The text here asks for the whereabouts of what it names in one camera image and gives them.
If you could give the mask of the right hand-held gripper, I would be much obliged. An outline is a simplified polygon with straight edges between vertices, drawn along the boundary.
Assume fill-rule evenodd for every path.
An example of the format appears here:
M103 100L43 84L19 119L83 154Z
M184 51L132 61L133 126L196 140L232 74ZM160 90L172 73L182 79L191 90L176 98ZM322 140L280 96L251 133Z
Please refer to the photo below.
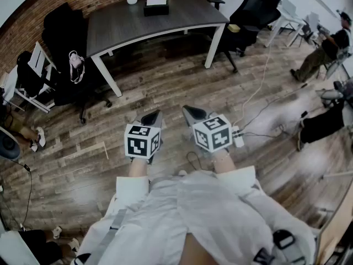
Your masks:
M190 105L184 105L182 112L198 147L214 153L233 143L231 123L223 114Z

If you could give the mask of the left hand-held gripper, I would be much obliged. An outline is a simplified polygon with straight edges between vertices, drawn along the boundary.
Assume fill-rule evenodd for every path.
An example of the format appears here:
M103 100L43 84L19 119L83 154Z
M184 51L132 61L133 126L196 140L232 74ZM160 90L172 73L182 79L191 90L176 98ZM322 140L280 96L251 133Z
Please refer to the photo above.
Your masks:
M154 154L162 144L163 113L157 109L136 117L131 124L126 125L124 133L125 155L133 161L144 159L148 164L153 161Z

